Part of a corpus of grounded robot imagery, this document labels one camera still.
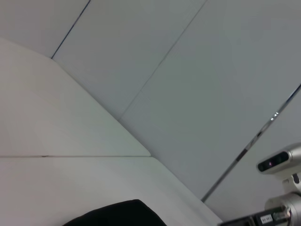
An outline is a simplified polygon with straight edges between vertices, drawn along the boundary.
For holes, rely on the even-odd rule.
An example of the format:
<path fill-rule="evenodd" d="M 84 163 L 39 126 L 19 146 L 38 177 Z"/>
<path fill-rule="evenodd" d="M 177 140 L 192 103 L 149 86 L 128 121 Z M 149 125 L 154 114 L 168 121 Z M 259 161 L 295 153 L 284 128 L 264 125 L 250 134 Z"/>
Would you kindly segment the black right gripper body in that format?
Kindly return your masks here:
<path fill-rule="evenodd" d="M 269 209 L 242 218 L 219 223 L 217 226 L 275 226 L 272 215 L 279 209 Z"/>

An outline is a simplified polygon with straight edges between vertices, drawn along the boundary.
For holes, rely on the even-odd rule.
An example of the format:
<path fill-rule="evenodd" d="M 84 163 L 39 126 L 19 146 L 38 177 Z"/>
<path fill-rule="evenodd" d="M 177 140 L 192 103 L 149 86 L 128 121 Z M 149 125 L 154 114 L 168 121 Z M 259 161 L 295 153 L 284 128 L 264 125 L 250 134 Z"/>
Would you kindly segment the black t-shirt with FREE print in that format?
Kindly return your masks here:
<path fill-rule="evenodd" d="M 90 211 L 62 226 L 167 226 L 141 200 L 129 200 Z"/>

